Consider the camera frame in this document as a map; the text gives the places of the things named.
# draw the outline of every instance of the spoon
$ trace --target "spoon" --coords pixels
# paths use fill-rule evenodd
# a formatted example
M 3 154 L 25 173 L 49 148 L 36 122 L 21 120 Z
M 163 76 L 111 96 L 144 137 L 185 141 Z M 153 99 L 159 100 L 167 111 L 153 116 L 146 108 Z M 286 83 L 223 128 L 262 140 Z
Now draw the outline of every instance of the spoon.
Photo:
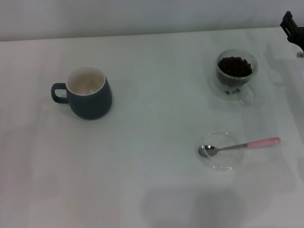
M 274 145 L 278 145 L 280 142 L 281 142 L 281 139 L 278 137 L 275 137 L 275 138 L 262 139 L 262 140 L 253 141 L 253 142 L 247 142 L 247 143 L 239 144 L 239 145 L 235 145 L 235 146 L 228 146 L 228 147 L 224 147 L 224 148 L 220 148 L 220 149 L 215 148 L 214 146 L 205 145 L 205 146 L 199 147 L 199 154 L 203 157 L 207 157 L 207 154 L 206 154 L 206 152 L 207 152 L 208 155 L 210 157 L 212 157 L 212 156 L 216 155 L 219 151 L 244 148 L 244 147 L 256 148 L 256 147 L 274 146 Z

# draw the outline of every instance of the clear glass dish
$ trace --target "clear glass dish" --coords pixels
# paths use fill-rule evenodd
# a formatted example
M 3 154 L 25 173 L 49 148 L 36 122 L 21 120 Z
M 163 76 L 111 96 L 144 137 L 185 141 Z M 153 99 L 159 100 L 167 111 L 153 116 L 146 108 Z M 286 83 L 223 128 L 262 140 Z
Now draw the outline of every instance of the clear glass dish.
M 233 77 L 225 74 L 219 68 L 218 63 L 222 58 L 225 57 L 241 57 L 243 60 L 246 59 L 251 64 L 252 74 L 246 77 Z M 246 51 L 243 50 L 228 50 L 221 53 L 217 59 L 216 64 L 217 79 L 223 85 L 223 90 L 226 94 L 237 93 L 240 91 L 240 87 L 248 83 L 257 74 L 257 61 L 256 59 Z
M 211 145 L 216 148 L 233 146 L 240 144 L 235 134 L 226 130 L 219 130 L 208 133 L 203 139 L 196 144 L 196 152 L 202 145 Z M 205 150 L 207 157 L 199 155 L 201 160 L 211 169 L 217 171 L 231 171 L 235 169 L 243 159 L 243 149 L 234 149 L 219 151 L 216 155 L 210 157 Z

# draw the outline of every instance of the glass saucer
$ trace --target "glass saucer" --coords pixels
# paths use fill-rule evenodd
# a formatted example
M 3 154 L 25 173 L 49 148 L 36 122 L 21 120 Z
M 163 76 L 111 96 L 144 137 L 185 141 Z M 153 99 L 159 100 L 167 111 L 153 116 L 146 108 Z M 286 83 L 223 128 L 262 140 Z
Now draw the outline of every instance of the glass saucer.
M 208 133 L 202 140 L 198 140 L 196 153 L 202 145 L 211 145 L 216 148 L 223 148 L 240 144 L 237 137 L 230 131 L 219 130 Z M 211 169 L 217 171 L 231 171 L 236 168 L 243 158 L 243 149 L 234 149 L 219 151 L 216 155 L 210 157 L 204 149 L 206 157 L 199 155 L 202 161 Z

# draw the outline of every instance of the dark teal mug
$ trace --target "dark teal mug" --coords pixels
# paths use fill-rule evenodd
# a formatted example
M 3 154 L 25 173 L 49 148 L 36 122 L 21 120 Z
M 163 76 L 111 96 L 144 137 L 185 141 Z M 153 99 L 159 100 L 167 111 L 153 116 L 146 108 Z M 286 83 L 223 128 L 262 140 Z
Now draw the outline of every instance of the dark teal mug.
M 66 90 L 67 97 L 59 97 L 55 90 Z M 112 92 L 103 72 L 92 66 L 75 70 L 66 83 L 55 83 L 51 88 L 55 102 L 69 104 L 83 119 L 93 120 L 106 114 L 112 105 Z

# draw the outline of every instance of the glass cup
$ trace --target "glass cup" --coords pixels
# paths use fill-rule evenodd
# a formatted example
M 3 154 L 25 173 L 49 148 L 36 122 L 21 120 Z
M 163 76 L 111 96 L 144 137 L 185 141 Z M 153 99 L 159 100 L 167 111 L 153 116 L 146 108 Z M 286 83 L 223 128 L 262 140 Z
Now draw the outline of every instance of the glass cup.
M 247 60 L 251 64 L 252 74 L 246 77 L 233 77 L 225 74 L 219 68 L 219 61 L 225 57 L 241 57 L 243 60 Z M 221 90 L 227 95 L 240 92 L 240 87 L 248 83 L 257 74 L 257 61 L 256 59 L 246 51 L 243 50 L 228 50 L 219 55 L 216 65 L 217 79 L 221 83 Z

